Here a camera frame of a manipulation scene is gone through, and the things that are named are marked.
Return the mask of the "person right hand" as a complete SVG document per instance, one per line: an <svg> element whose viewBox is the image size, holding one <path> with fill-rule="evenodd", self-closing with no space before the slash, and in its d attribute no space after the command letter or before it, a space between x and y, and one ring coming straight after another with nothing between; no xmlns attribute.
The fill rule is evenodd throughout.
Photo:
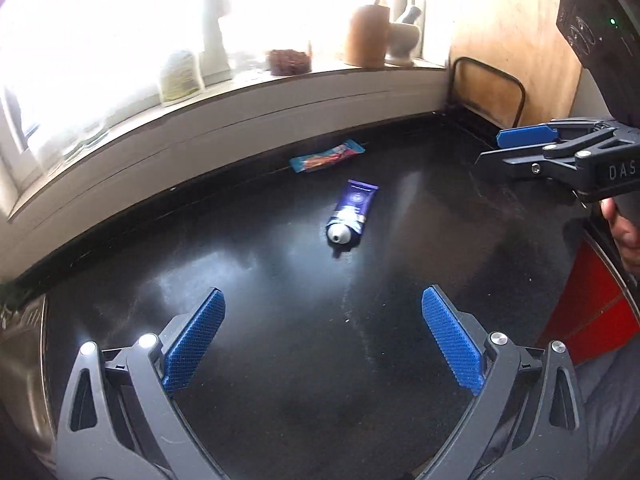
<svg viewBox="0 0 640 480"><path fill-rule="evenodd" d="M612 198L601 200L600 207L620 253L623 267L638 278L640 270L639 229L618 212Z"/></svg>

